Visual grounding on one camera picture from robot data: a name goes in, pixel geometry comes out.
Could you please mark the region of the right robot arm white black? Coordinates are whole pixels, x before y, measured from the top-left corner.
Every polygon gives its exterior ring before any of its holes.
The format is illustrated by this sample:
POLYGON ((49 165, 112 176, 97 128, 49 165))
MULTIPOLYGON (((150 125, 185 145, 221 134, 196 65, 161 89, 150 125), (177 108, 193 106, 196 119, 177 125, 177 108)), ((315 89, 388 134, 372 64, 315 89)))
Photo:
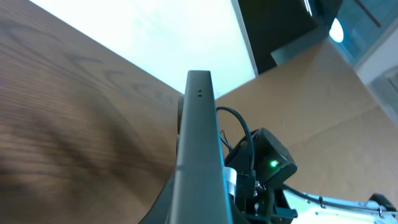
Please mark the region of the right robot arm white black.
POLYGON ((267 129, 251 131, 227 148, 224 163, 237 223, 397 223, 397 208, 382 194, 350 201, 309 194, 285 184, 297 165, 267 129))

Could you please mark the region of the Galaxy smartphone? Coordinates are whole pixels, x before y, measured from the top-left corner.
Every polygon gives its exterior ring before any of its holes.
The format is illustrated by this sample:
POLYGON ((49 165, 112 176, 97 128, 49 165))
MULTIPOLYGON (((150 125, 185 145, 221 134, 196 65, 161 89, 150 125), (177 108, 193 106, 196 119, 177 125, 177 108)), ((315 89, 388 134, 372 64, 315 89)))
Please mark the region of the Galaxy smartphone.
POLYGON ((187 75, 170 223, 232 223, 211 73, 187 75))

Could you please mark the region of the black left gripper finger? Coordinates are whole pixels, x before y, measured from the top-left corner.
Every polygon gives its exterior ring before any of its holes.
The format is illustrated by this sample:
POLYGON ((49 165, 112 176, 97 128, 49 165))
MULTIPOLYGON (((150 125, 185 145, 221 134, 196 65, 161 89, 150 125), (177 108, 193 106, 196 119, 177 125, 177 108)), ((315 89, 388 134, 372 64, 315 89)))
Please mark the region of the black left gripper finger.
POLYGON ((169 224, 174 180, 175 174, 173 173, 139 224, 169 224))

